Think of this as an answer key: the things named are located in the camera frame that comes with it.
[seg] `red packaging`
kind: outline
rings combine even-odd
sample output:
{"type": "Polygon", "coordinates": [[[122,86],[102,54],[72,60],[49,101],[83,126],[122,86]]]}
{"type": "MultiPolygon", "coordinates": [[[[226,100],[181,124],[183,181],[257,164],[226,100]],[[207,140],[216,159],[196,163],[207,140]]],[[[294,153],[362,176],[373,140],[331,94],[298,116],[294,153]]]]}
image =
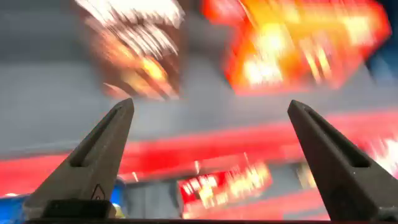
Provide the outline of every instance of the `red packaging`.
{"type": "Polygon", "coordinates": [[[195,218],[263,192],[272,183],[264,163],[181,180],[182,218],[195,218]]]}
{"type": "Polygon", "coordinates": [[[240,0],[204,0],[203,15],[212,24],[237,26],[246,17],[240,0]]]}

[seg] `colorful box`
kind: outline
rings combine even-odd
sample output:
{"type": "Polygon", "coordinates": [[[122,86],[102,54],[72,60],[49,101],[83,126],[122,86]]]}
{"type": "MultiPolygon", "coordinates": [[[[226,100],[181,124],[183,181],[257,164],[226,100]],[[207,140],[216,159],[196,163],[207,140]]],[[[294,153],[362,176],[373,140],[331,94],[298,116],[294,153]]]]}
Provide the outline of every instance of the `colorful box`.
{"type": "Polygon", "coordinates": [[[178,1],[75,2],[108,93],[178,98],[185,18],[178,1]]]}

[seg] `red label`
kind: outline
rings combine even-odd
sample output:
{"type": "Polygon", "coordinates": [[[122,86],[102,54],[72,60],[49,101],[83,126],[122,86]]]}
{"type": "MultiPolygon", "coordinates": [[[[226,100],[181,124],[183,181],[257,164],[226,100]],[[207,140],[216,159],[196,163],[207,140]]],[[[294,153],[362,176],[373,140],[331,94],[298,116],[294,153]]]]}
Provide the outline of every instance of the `red label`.
{"type": "Polygon", "coordinates": [[[218,207],[262,192],[271,184],[265,164],[235,167],[225,172],[199,175],[178,183],[183,200],[183,218],[197,217],[218,207]]]}

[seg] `blurred merchandise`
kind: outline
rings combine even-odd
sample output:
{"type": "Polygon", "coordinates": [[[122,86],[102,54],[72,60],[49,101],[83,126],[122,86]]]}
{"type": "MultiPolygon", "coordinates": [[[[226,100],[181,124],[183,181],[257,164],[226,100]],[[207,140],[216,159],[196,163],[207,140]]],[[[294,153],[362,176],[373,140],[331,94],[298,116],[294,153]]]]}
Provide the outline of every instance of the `blurred merchandise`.
{"type": "Polygon", "coordinates": [[[239,0],[203,0],[203,15],[212,24],[238,26],[246,17],[239,0]]]}
{"type": "Polygon", "coordinates": [[[380,136],[367,139],[359,145],[388,173],[398,179],[398,136],[380,136]]]}
{"type": "Polygon", "coordinates": [[[107,93],[178,98],[181,26],[176,0],[75,0],[107,93]]]}
{"type": "Polygon", "coordinates": [[[272,183],[264,163],[199,175],[178,182],[182,218],[196,218],[260,195],[272,183]]]}
{"type": "Polygon", "coordinates": [[[237,93],[339,88],[391,34],[372,1],[241,2],[225,68],[237,93]]]}
{"type": "Polygon", "coordinates": [[[296,168],[298,179],[304,189],[317,187],[307,162],[301,162],[296,168]]]}

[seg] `orange packaging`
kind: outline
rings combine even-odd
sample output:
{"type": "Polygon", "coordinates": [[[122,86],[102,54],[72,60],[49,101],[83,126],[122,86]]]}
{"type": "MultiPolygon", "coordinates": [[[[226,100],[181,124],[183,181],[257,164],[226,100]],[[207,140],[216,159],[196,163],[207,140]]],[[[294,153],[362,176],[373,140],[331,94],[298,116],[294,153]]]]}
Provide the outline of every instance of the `orange packaging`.
{"type": "Polygon", "coordinates": [[[391,34],[382,7],[322,1],[242,0],[226,77],[237,93],[339,88],[391,34]]]}

